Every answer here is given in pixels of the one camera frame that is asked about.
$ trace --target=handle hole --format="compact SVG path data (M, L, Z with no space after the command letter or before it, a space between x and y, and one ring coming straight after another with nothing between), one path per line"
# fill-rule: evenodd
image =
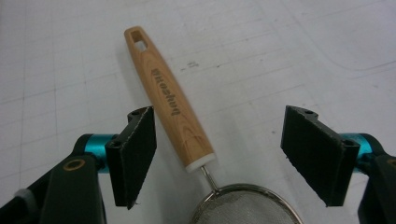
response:
M143 39L142 35L138 31L133 31L131 33L132 40L134 41L134 46L140 51L146 51L148 49L148 44Z

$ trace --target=mesh strainer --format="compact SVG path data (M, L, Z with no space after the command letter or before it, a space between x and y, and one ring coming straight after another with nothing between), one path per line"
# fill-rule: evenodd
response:
M302 223L271 190L248 184L218 188L205 168L215 159L212 146L160 52L141 27L125 31L134 66L177 155L188 172L201 167L210 193L191 223Z

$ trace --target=white table surface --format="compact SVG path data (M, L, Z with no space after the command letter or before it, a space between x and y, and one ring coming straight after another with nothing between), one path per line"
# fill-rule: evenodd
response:
M304 223L359 223L367 177L326 208L280 145L285 105L338 133L370 133L396 155L396 4L390 0L0 1L0 204L73 149L119 133L150 105L123 31L150 35L217 153L220 186L284 197ZM210 191L187 174L157 119L158 149L131 211L100 175L108 223L187 223Z

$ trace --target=strainer handle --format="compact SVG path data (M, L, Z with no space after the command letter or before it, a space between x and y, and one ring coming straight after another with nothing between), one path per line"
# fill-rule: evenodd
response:
M187 171L214 160L215 154L201 124L148 35L139 26L124 34L148 98Z

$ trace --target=metal rim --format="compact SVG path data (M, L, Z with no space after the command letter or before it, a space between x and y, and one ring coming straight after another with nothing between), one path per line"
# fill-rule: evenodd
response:
M216 191L212 191L211 193L206 195L206 197L204 197L204 199L195 208L194 212L192 213L191 223L193 223L193 221L195 220L199 220L199 216L201 215L200 208L203 206L203 204L215 200L218 197L221 197L222 195L237 191L250 191L254 193L259 193L267 198L270 198L276 203L282 204L284 208L288 210L289 215L292 217L292 219L295 221L296 224L303 224L300 217L297 215L297 213L294 211L291 205L288 202L286 202L282 197L280 197L278 194L276 194L275 192L269 189L257 185L250 185L250 184L232 184L222 187Z

